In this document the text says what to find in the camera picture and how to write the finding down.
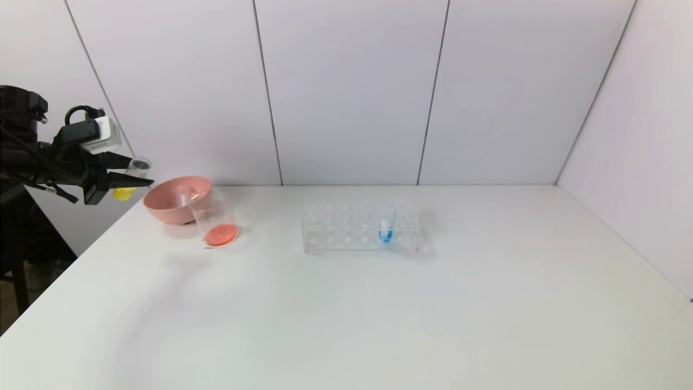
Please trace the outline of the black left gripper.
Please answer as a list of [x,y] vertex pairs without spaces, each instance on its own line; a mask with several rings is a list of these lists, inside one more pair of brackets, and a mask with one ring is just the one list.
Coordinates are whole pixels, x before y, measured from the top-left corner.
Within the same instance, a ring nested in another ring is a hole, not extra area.
[[113,152],[94,155],[77,144],[55,147],[55,165],[60,173],[55,175],[55,193],[71,203],[77,197],[63,190],[64,186],[80,187],[85,205],[97,205],[109,188],[149,187],[154,181],[133,175],[107,170],[126,170],[132,157]]

